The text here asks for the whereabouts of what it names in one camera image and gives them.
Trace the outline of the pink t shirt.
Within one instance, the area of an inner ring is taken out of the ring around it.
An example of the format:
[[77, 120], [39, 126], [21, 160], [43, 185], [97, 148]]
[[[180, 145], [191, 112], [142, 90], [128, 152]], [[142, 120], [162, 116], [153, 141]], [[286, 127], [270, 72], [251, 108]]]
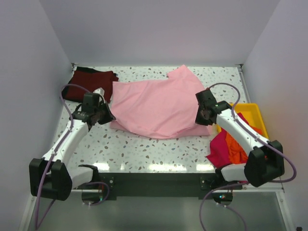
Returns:
[[210, 126], [195, 123], [195, 95], [204, 89], [185, 65], [169, 72], [166, 80], [115, 82], [111, 112], [116, 120], [110, 127], [153, 139], [209, 136]]

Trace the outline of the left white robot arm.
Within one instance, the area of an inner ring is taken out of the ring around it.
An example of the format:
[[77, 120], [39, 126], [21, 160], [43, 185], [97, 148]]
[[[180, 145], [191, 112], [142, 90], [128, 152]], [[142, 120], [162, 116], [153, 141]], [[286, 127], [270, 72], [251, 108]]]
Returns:
[[96, 124], [115, 120], [101, 88], [84, 94], [83, 102], [70, 114], [69, 122], [57, 142], [42, 158], [29, 164], [30, 191], [33, 196], [53, 200], [66, 200], [72, 189], [85, 185], [89, 189], [100, 183], [97, 167], [80, 165], [68, 171], [67, 165], [82, 139]]

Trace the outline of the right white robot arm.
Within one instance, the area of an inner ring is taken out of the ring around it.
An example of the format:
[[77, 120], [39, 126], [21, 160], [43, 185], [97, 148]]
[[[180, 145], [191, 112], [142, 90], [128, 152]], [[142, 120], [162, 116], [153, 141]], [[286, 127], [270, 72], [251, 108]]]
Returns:
[[226, 189], [232, 181], [247, 181], [259, 187], [284, 174], [282, 145], [269, 141], [246, 124], [226, 101], [217, 102], [209, 89], [196, 95], [198, 112], [196, 124], [219, 125], [242, 147], [247, 155], [244, 164], [229, 164], [220, 167], [214, 177], [215, 185]]

